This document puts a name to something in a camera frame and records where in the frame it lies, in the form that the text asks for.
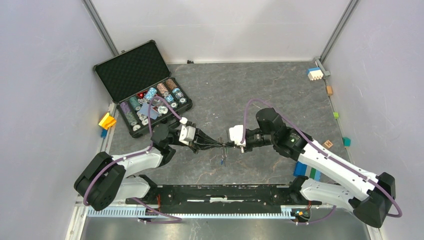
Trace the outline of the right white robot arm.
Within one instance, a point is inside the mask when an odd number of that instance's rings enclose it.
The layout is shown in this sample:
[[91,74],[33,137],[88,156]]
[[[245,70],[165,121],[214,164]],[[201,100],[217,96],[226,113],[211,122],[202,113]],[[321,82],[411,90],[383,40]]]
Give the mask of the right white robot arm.
[[304,177],[288,191],[293,203],[307,200],[344,208],[374,228],[382,227],[391,216],[389,211],[396,205],[396,181],[391,174],[377,175],[346,161],[298,127],[287,126],[274,108],[263,108],[255,117],[259,127],[254,130],[243,124],[229,128],[228,137],[235,147],[248,152],[271,145],[279,155],[310,166],[336,182]]

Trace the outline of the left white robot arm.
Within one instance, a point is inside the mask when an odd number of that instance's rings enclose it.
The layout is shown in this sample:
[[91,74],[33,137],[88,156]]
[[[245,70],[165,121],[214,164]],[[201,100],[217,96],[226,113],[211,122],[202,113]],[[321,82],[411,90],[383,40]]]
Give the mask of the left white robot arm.
[[83,197],[83,204],[96,211],[129,198],[139,198],[145,204],[151,204],[157,198],[157,190],[136,173],[169,163],[176,153],[173,145],[188,147],[195,154],[225,146],[194,124],[182,125],[181,129],[158,124],[152,129],[150,139],[148,147],[131,153],[97,153],[74,183],[74,189]]

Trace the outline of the metal key organizer plate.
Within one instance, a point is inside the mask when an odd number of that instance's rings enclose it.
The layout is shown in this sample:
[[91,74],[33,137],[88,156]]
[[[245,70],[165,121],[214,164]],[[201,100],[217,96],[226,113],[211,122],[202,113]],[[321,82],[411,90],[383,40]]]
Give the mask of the metal key organizer plate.
[[225,149],[224,148],[226,148],[225,146],[223,146],[222,148],[221,148],[221,160],[222,159],[224,159],[225,161],[226,161],[226,159],[227,159],[227,157],[228,157],[228,154],[225,154]]

